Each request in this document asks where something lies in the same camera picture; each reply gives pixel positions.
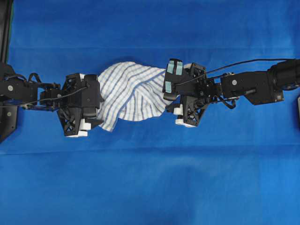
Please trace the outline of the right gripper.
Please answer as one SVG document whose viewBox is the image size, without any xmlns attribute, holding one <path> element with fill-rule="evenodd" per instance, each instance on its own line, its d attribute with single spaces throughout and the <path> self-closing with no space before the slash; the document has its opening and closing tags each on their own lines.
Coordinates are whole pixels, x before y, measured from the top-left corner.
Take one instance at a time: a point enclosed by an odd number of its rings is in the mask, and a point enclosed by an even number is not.
<svg viewBox="0 0 300 225">
<path fill-rule="evenodd" d="M 175 124 L 197 127 L 208 105 L 218 98 L 215 84 L 206 75 L 206 68 L 196 63 L 184 65 L 183 82 L 176 85 L 180 95 L 166 107 L 177 116 Z"/>
</svg>

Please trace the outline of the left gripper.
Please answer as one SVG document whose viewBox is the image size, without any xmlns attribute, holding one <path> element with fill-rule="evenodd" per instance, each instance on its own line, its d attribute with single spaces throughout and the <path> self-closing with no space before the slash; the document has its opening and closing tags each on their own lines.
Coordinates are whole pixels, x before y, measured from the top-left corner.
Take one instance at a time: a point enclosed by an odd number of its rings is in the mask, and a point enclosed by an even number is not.
<svg viewBox="0 0 300 225">
<path fill-rule="evenodd" d="M 62 88 L 63 98 L 57 111 L 64 136 L 83 137 L 88 131 L 98 126 L 97 117 L 85 118 L 82 107 L 82 91 L 86 89 L 82 85 L 85 75 L 77 73 L 66 77 Z"/>
</svg>

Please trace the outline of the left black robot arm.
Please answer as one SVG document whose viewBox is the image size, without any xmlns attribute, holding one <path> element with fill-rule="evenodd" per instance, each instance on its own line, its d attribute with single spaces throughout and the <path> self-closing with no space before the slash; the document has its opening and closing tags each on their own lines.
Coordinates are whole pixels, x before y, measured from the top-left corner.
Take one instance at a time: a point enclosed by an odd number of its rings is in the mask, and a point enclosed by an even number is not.
<svg viewBox="0 0 300 225">
<path fill-rule="evenodd" d="M 76 73 L 66 76 L 64 85 L 43 83 L 36 73 L 26 79 L 10 65 L 1 63 L 0 140 L 16 130 L 19 107 L 56 112 L 64 136 L 87 136 L 89 130 L 103 123 L 97 119 L 103 101 L 97 75 Z"/>
</svg>

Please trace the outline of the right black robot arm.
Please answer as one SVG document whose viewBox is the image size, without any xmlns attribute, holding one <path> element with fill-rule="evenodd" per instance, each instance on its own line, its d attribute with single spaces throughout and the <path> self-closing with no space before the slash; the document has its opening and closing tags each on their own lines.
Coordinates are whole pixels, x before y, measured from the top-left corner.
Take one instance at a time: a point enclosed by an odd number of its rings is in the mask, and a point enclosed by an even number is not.
<svg viewBox="0 0 300 225">
<path fill-rule="evenodd" d="M 221 102 L 233 109 L 241 96 L 253 105 L 281 102 L 284 91 L 300 86 L 300 61 L 277 62 L 266 71 L 225 73 L 216 82 L 205 67 L 170 59 L 162 88 L 163 98 L 172 102 L 166 110 L 177 116 L 177 125 L 197 127 L 210 104 Z"/>
</svg>

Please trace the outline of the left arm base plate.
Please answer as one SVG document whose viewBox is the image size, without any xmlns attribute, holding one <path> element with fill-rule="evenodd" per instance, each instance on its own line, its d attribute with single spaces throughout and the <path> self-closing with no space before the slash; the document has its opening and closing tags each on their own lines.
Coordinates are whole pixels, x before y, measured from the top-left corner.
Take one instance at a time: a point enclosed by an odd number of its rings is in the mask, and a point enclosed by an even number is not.
<svg viewBox="0 0 300 225">
<path fill-rule="evenodd" d="M 10 106 L 0 109 L 0 142 L 6 140 L 17 126 L 18 107 Z"/>
</svg>

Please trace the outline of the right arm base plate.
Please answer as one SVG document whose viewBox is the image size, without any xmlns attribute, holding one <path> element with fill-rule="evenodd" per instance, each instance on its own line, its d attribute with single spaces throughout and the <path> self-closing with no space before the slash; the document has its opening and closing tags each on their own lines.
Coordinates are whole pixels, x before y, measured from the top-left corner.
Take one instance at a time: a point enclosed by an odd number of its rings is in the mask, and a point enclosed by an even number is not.
<svg viewBox="0 0 300 225">
<path fill-rule="evenodd" d="M 298 115 L 298 125 L 300 127 L 300 96 L 297 98 L 297 115 Z"/>
</svg>

